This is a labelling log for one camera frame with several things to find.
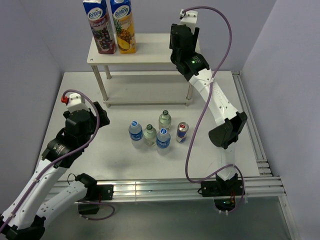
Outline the blue red bull can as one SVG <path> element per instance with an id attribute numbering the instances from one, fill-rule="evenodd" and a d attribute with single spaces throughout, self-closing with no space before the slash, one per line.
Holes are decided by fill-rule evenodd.
<path id="1" fill-rule="evenodd" d="M 189 125 L 186 122 L 180 122 L 177 125 L 176 140 L 178 143 L 184 143 L 189 131 Z"/>

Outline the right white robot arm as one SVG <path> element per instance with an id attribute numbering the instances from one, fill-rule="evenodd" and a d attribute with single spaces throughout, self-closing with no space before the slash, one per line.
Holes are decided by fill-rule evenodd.
<path id="1" fill-rule="evenodd" d="M 206 101 L 205 107 L 214 117 L 216 126 L 208 132 L 208 137 L 220 153 L 219 170 L 215 173 L 219 180 L 216 189 L 220 194 L 227 195 L 234 188 L 233 182 L 238 179 L 235 148 L 248 117 L 244 111 L 239 112 L 232 105 L 215 80 L 205 58 L 196 52 L 199 30 L 198 27 L 191 30 L 186 25 L 172 24 L 170 60 Z"/>

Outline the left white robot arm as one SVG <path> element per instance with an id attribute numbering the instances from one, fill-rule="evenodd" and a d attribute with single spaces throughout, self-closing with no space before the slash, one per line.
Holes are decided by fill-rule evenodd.
<path id="1" fill-rule="evenodd" d="M 109 125 L 107 112 L 98 102 L 92 109 L 69 99 L 64 112 L 65 127 L 51 140 L 33 176 L 12 205 L 0 216 L 0 232 L 8 240 L 39 240 L 46 227 L 71 204 L 91 200 L 98 193 L 97 181 L 82 173 L 61 193 L 45 201 L 59 178 L 79 158 L 96 136 Z"/>

